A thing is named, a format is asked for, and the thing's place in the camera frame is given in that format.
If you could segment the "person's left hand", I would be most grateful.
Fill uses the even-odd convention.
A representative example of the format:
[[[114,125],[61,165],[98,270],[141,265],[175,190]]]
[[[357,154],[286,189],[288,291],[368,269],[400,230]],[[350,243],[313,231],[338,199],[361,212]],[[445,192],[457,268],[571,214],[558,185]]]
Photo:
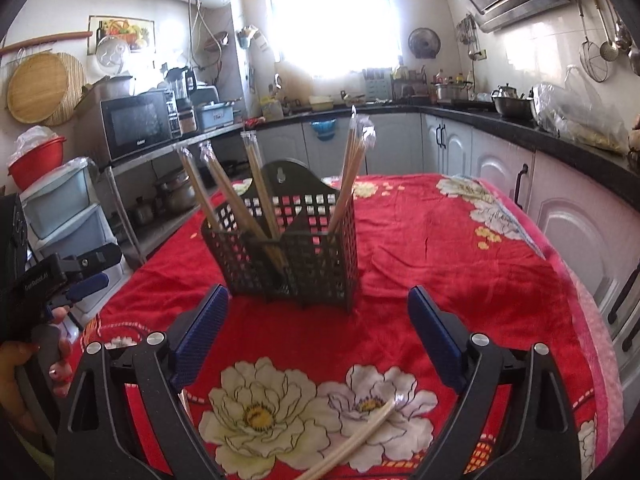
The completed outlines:
[[[72,371],[64,320],[70,304],[1,307],[1,415],[40,448],[58,440]]]

